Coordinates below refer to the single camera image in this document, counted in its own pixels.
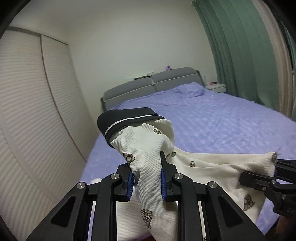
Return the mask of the white bear print polo shirt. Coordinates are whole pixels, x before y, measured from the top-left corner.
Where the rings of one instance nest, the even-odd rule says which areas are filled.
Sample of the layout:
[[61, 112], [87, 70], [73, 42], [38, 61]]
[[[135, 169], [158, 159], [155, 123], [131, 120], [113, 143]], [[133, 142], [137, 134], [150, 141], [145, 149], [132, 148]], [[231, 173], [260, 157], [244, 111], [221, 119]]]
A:
[[265, 197], [239, 183], [272, 177], [277, 154], [189, 153], [172, 123], [151, 108], [109, 110], [97, 126], [134, 177], [139, 215], [155, 240], [263, 240], [255, 225]]

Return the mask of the grey upholstered headboard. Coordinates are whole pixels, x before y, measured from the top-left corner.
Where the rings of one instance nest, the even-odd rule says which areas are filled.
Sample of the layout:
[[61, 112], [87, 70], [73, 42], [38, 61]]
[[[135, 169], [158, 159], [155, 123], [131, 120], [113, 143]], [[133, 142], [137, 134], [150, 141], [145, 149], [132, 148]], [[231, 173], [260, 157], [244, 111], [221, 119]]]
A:
[[177, 68], [118, 85], [107, 90], [100, 101], [103, 111], [106, 112], [127, 100], [151, 95], [193, 82], [205, 86], [198, 70], [191, 67]]

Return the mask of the white louvered wardrobe doors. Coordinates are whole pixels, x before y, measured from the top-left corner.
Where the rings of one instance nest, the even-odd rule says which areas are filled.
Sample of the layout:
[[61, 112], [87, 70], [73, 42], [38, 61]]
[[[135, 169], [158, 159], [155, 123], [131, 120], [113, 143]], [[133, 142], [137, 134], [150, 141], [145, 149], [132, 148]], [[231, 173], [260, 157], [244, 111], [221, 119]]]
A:
[[69, 47], [10, 28], [1, 38], [1, 217], [25, 240], [80, 180], [98, 133]]

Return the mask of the white bedside table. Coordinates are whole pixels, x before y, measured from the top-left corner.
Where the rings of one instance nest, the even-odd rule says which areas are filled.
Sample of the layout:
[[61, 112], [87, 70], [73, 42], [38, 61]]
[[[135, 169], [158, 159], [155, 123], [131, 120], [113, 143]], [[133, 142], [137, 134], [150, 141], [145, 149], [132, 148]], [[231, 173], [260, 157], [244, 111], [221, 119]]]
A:
[[225, 84], [215, 83], [215, 84], [208, 84], [206, 85], [208, 90], [211, 90], [215, 93], [226, 93], [227, 88]]

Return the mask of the beige sheer curtain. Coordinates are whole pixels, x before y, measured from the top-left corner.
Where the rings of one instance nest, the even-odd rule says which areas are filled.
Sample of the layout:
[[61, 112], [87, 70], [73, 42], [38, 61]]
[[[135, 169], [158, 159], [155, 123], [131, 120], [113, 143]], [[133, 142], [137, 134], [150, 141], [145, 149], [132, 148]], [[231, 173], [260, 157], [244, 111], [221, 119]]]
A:
[[295, 72], [287, 29], [263, 1], [253, 1], [269, 35], [278, 74], [280, 112], [295, 120]]

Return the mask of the green curtain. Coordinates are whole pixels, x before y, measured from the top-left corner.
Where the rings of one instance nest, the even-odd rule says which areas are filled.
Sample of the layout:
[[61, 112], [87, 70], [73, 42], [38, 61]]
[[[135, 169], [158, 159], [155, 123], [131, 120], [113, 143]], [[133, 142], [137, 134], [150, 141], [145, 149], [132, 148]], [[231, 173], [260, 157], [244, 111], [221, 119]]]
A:
[[193, 1], [230, 95], [280, 109], [278, 70], [267, 29], [252, 1]]

